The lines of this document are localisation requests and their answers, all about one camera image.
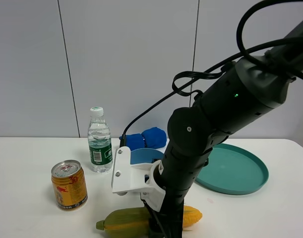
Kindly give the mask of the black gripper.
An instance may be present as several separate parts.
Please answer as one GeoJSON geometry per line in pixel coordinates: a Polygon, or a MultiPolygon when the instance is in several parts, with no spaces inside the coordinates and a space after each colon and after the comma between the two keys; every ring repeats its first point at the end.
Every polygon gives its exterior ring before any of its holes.
{"type": "Polygon", "coordinates": [[[164,199],[161,210],[159,212],[153,210],[147,204],[147,199],[142,196],[149,196],[149,192],[141,192],[141,201],[150,214],[148,225],[149,238],[181,238],[182,237],[182,221],[183,221],[183,203],[184,197],[188,193],[189,188],[179,190],[178,196],[164,199]]]}

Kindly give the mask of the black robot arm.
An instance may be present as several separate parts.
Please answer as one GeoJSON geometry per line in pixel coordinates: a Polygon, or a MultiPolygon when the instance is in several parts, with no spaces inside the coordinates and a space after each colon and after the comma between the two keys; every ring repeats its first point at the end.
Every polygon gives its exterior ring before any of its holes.
{"type": "Polygon", "coordinates": [[[174,110],[169,144],[149,177],[166,193],[160,211],[150,211],[149,237],[182,236],[184,197],[213,147],[285,102],[289,84],[303,72],[303,43],[274,47],[260,60],[271,72],[240,59],[192,107],[174,110]]]}

